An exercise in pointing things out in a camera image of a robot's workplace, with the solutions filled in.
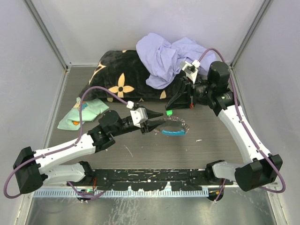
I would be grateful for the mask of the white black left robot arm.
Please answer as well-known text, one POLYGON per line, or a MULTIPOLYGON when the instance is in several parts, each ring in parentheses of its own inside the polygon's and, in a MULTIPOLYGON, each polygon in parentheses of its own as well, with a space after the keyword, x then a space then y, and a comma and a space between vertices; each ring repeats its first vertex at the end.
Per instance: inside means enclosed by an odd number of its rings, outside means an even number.
POLYGON ((80 139, 41 150, 23 148, 13 165, 20 193, 34 192, 46 183, 70 181, 90 185, 94 174, 88 163, 80 162, 69 166, 65 163, 108 149, 115 144, 116 136, 137 130, 142 134, 149 133, 164 124, 161 116, 161 112, 139 107, 122 119, 116 111, 109 110, 98 120, 98 125, 80 139))

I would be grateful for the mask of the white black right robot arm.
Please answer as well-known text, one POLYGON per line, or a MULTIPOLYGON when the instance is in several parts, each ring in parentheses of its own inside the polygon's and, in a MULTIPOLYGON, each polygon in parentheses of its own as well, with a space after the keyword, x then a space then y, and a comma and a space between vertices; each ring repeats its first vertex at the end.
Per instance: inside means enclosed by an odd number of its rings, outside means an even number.
POLYGON ((180 63, 180 88, 165 106, 166 110, 191 109, 207 105, 224 123, 238 146, 243 164, 224 160, 208 163, 205 178, 215 185, 222 179, 234 181, 245 192, 262 188, 279 177, 283 160, 262 144, 248 123, 237 99, 236 90, 229 88, 230 71, 226 63, 211 63, 207 79, 197 78, 199 61, 180 63))

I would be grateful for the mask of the lavender crumpled cloth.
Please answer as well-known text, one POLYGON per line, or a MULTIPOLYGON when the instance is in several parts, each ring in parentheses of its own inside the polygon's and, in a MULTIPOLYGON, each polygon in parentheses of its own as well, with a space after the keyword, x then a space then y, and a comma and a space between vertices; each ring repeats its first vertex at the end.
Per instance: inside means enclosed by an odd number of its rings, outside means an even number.
POLYGON ((173 43, 162 36, 149 33, 136 44, 137 54, 150 73, 146 84, 154 89, 166 88, 180 73, 180 63, 200 59, 206 48, 183 37, 173 43))

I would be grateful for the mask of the black floral pillow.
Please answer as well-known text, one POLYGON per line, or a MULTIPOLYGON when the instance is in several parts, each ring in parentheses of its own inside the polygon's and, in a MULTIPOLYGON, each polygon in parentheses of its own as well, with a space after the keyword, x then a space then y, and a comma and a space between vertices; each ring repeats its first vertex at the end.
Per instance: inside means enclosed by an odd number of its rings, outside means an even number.
POLYGON ((84 94, 90 87, 102 86, 125 101, 167 101, 178 92, 184 73, 180 71, 171 84, 161 90, 146 84, 149 75, 136 50, 108 51, 101 57, 79 97, 85 101, 96 98, 111 101, 112 97, 103 90, 91 90, 87 95, 84 94))

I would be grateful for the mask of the mint green cartoon cloth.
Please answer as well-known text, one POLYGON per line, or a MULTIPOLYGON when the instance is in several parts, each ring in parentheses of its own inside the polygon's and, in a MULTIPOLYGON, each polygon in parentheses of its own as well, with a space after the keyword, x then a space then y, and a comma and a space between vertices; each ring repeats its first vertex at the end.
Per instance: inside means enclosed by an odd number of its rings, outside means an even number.
MULTIPOLYGON (((79 109, 81 99, 78 97, 76 104, 73 108, 63 117, 63 119, 58 123, 57 128, 60 130, 76 131, 80 129, 80 117, 79 109)), ((103 101, 99 99, 94 99, 91 101, 83 101, 82 103, 82 124, 85 122, 92 122, 94 119, 109 109, 103 101)))

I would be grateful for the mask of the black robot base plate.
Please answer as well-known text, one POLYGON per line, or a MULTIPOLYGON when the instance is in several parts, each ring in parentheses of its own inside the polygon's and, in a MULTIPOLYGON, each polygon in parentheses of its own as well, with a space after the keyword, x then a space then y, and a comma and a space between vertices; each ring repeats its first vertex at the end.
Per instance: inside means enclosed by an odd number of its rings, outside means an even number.
POLYGON ((99 190, 155 191, 164 190, 167 184, 172 191, 202 190, 204 186, 220 186, 221 179, 209 181, 200 169, 96 169, 73 186, 95 185, 99 190))

